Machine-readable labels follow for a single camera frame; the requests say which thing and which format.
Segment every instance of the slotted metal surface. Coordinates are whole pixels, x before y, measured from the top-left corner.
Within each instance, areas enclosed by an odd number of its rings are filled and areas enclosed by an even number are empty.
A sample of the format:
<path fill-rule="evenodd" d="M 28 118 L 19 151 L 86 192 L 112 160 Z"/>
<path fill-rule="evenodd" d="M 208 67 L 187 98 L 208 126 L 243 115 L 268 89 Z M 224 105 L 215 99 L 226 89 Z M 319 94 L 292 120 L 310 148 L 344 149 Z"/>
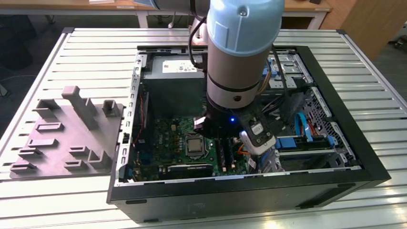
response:
<path fill-rule="evenodd" d="M 9 180 L 11 163 L 33 128 L 37 100 L 78 85 L 82 97 L 128 103 L 139 45 L 187 44 L 186 29 L 76 29 L 63 34 L 0 140 L 0 228 L 132 228 L 142 225 L 106 204 L 110 177 Z M 275 45 L 308 45 L 392 179 L 324 208 L 150 224 L 168 228 L 407 227 L 407 114 L 383 76 L 335 31 L 283 30 Z"/>

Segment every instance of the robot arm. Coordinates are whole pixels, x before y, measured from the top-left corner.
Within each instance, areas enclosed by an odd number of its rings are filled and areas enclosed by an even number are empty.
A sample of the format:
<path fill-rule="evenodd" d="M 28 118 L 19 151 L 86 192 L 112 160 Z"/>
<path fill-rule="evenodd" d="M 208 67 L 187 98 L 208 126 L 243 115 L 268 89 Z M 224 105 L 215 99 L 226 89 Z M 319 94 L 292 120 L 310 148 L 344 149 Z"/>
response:
<path fill-rule="evenodd" d="M 275 143 L 254 105 L 264 61 L 282 26 L 284 0 L 136 0 L 158 9 L 206 16 L 208 30 L 206 116 L 195 131 L 210 138 L 239 136 L 252 154 Z"/>

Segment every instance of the open computer tower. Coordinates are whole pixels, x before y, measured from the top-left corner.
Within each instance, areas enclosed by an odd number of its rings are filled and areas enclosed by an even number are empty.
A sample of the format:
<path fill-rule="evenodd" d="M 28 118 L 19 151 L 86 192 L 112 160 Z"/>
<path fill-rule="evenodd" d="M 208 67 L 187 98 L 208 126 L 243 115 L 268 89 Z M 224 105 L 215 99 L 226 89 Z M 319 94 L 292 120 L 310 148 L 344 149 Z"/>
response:
<path fill-rule="evenodd" d="M 238 137 L 194 132 L 206 73 L 187 47 L 139 47 L 108 188 L 108 203 L 136 222 L 315 208 L 390 179 L 308 47 L 276 49 L 291 96 L 280 101 L 271 53 L 270 86 L 255 102 L 278 140 L 254 156 Z M 207 48 L 192 51 L 206 63 Z"/>

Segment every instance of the table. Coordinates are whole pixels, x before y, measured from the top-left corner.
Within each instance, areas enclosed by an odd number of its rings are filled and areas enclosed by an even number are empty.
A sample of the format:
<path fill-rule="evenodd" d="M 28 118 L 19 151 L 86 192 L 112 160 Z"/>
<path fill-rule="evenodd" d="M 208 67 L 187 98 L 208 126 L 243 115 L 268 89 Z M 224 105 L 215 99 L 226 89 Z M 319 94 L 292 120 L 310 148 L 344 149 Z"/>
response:
<path fill-rule="evenodd" d="M 187 29 L 66 30 L 0 140 L 0 228 L 138 227 L 106 203 L 110 176 L 9 180 L 17 149 L 27 142 L 39 99 L 58 98 L 66 85 L 82 88 L 95 104 L 127 103 L 139 45 L 187 45 Z M 307 45 L 390 171 L 391 180 L 324 208 L 170 221 L 152 228 L 358 228 L 407 223 L 406 101 L 355 46 L 336 31 L 282 30 L 275 45 Z"/>
<path fill-rule="evenodd" d="M 327 12 L 332 10 L 326 1 L 316 5 L 307 0 L 286 0 L 284 17 L 311 17 L 308 29 L 319 29 Z M 148 28 L 148 15 L 174 15 L 172 11 L 159 11 L 132 3 L 132 0 L 116 0 L 111 4 L 91 5 L 88 0 L 0 0 L 0 14 L 28 15 L 135 15 L 140 28 Z"/>

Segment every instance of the circuit board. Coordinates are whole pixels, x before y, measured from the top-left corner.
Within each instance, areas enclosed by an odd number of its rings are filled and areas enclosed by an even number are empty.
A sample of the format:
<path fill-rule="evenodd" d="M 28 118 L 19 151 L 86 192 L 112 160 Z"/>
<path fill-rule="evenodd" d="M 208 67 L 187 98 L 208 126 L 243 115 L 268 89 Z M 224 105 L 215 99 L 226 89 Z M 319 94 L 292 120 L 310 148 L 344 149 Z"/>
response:
<path fill-rule="evenodd" d="M 188 154 L 191 148 L 187 149 L 187 147 L 192 147 L 188 143 L 200 139 L 203 152 Z M 222 169 L 218 165 L 216 141 L 203 138 L 194 132 L 194 119 L 156 119 L 152 149 L 136 152 L 136 160 L 140 164 L 139 179 L 144 181 L 160 180 L 158 168 L 168 165 L 212 165 L 212 177 L 246 174 L 246 157 L 236 153 L 239 146 L 234 147 L 235 168 Z"/>

